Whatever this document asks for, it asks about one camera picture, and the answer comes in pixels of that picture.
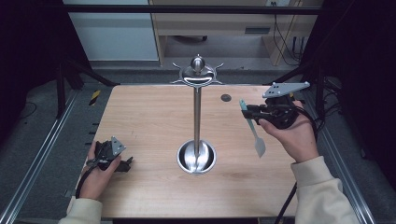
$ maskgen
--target black cable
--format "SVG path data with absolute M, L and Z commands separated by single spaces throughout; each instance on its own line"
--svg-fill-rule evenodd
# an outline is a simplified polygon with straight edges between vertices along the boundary
M 27 117 L 33 115 L 33 114 L 35 113 L 35 111 L 37 110 L 37 105 L 36 105 L 35 103 L 26 102 L 26 104 L 31 104 L 31 105 L 33 105 L 33 106 L 35 107 L 35 109 L 33 109 L 33 111 L 30 112 L 29 114 L 27 114 L 27 115 L 25 115 L 25 116 L 23 116 L 23 117 L 20 117 L 19 119 L 26 119 Z
M 324 86 L 326 87 L 326 89 L 331 90 L 331 91 L 336 91 L 336 92 L 341 91 L 341 88 L 339 88 L 339 87 L 335 86 L 333 83 L 331 83 L 327 77 L 324 77 Z
M 276 44 L 277 49 L 279 49 L 280 54 L 282 55 L 283 61 L 285 61 L 285 63 L 288 64 L 288 65 L 299 65 L 299 64 L 300 64 L 300 61 L 296 60 L 296 59 L 294 58 L 295 56 L 293 57 L 293 54 L 290 53 L 290 50 L 289 50 L 289 48 L 288 48 L 288 44 L 286 43 L 286 40 L 285 40 L 285 38 L 283 37 L 282 33 L 280 33 L 280 29 L 279 29 L 279 27 L 277 26 L 276 14 L 274 14 L 274 19 L 275 19 L 275 24 L 274 24 L 274 29 L 275 29 L 275 30 L 274 30 L 274 42 L 275 42 L 275 44 Z M 282 41 L 283 41 L 283 43 L 285 44 L 286 50 L 288 51 L 288 53 L 289 53 L 289 55 L 291 56 L 291 58 L 292 58 L 294 61 L 296 61 L 297 63 L 299 63 L 299 64 L 289 64 L 289 63 L 286 62 L 286 60 L 285 60 L 285 58 L 284 58 L 284 56 L 283 56 L 283 53 L 280 51 L 280 48 L 279 48 L 279 46 L 277 45 L 276 40 L 275 40 L 275 31 L 276 31 L 276 30 L 277 30 L 277 32 L 279 33 L 280 37 L 282 38 Z
M 283 204 L 282 209 L 280 209 L 279 215 L 277 216 L 277 218 L 275 220 L 275 224 L 278 224 L 280 222 L 280 219 L 283 217 L 283 214 L 285 214 L 285 211 L 288 208 L 288 206 L 291 202 L 291 199 L 293 199 L 296 191 L 297 191 L 297 183 L 294 184 L 293 188 L 291 189 L 288 199 Z
M 273 33 L 273 39 L 274 39 L 274 43 L 275 43 L 275 45 L 276 45 L 276 48 L 279 50 L 279 53 L 280 53 L 280 55 L 282 56 L 282 59 L 283 59 L 283 61 L 285 62 L 285 64 L 291 65 L 291 66 L 298 66 L 299 64 L 288 63 L 288 62 L 286 61 L 285 56 L 284 56 L 283 53 L 282 53 L 282 50 L 280 50 L 280 47 L 279 47 L 279 46 L 277 45 L 277 43 L 276 43 L 275 31 L 276 31 L 277 24 L 276 24 L 276 15 L 274 15 L 274 16 L 275 16 L 275 24 L 274 24 L 275 30 L 274 30 L 274 33 Z
M 311 122 L 312 131 L 314 132 L 315 140 L 317 141 L 318 140 L 318 128 L 317 128 L 317 124 L 315 123 L 314 119 L 302 107 L 295 106 L 294 108 L 297 112 L 306 116 L 309 119 L 309 121 Z
M 336 92 L 337 94 L 339 94 L 341 92 L 341 89 L 327 85 L 326 83 L 324 84 L 324 89 L 326 89 L 327 91 L 330 91 L 330 92 Z
M 295 41 L 296 41 L 296 39 L 297 39 L 297 37 L 295 36 L 295 37 L 293 38 L 293 48 L 291 49 L 291 52 L 293 52 L 294 58 L 296 58 L 296 59 L 298 60 L 298 62 L 300 63 L 300 62 L 301 62 L 301 59 L 303 58 L 304 37 L 303 37 L 302 40 L 300 41 L 301 43 L 300 43 L 300 52 L 299 52 L 299 53 L 297 53 L 297 52 L 295 51 Z
M 78 181 L 77 189 L 76 189 L 76 198 L 79 198 L 79 194 L 81 193 L 82 185 L 84 184 L 85 180 L 87 179 L 88 175 L 92 172 L 92 170 L 96 168 L 96 166 L 91 166 L 84 175 L 82 175 L 81 179 Z
M 339 109 L 338 110 L 334 110 L 334 111 L 332 111 L 331 114 L 328 114 L 331 110 L 333 110 L 333 109 L 335 109 L 337 107 L 341 107 L 340 103 L 335 103 L 334 105 L 330 106 L 329 108 L 327 108 L 324 111 L 324 116 L 323 117 L 319 117 L 319 118 L 315 119 L 315 122 L 318 122 L 318 121 L 321 120 L 321 123 L 318 126 L 318 132 L 320 132 L 320 130 L 324 127 L 324 124 L 326 123 L 326 118 L 331 116 L 334 112 L 339 111 Z
M 327 97 L 331 96 L 331 95 L 337 95 L 338 93 L 336 91 L 332 91 L 327 93 L 326 95 L 324 95 L 323 100 L 325 101 Z
M 340 111 L 341 106 L 338 104 L 338 106 L 336 106 L 335 108 L 337 108 L 336 110 L 332 111 L 332 113 L 330 113 L 329 115 L 326 115 L 326 118 L 331 116 L 332 114 L 334 114 L 337 111 Z

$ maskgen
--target white cabinet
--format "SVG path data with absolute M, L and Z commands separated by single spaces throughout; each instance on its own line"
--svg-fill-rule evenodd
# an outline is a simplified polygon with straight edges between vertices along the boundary
M 147 5 L 147 0 L 64 0 L 67 4 Z M 148 13 L 69 13 L 81 44 L 94 64 L 127 65 L 157 61 L 154 31 Z

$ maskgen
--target beige sleeve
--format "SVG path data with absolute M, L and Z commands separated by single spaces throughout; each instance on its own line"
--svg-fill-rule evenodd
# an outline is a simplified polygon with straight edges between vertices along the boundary
M 60 224 L 98 224 L 101 221 L 102 204 L 91 199 L 76 199 L 66 217 L 62 218 Z
M 339 179 L 334 178 L 323 157 L 294 163 L 297 180 L 297 224 L 359 223 Z

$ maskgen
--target metal bracket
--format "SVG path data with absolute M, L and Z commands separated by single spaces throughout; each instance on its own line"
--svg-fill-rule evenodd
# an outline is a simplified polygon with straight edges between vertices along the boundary
M 111 149 L 113 149 L 113 156 L 118 156 L 125 150 L 125 145 L 120 142 L 115 136 L 111 136 Z
M 299 91 L 310 86 L 309 82 L 304 83 L 275 83 L 262 94 L 262 98 L 274 98 L 287 95 L 294 91 Z

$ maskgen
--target metal pole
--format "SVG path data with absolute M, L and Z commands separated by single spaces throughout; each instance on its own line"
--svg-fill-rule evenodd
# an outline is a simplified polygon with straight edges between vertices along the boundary
M 56 90 L 58 92 L 58 115 L 56 119 L 62 116 L 62 113 L 66 109 L 66 94 L 64 93 L 64 76 L 62 74 L 62 63 L 59 63 L 59 67 L 56 71 Z
M 199 157 L 199 142 L 201 128 L 201 87 L 194 89 L 194 154 Z
M 276 14 L 276 15 L 334 15 L 337 8 L 326 7 L 243 7 L 243 6 L 180 6 L 180 5 L 54 5 L 39 7 L 49 10 L 89 13 L 204 13 L 204 14 Z

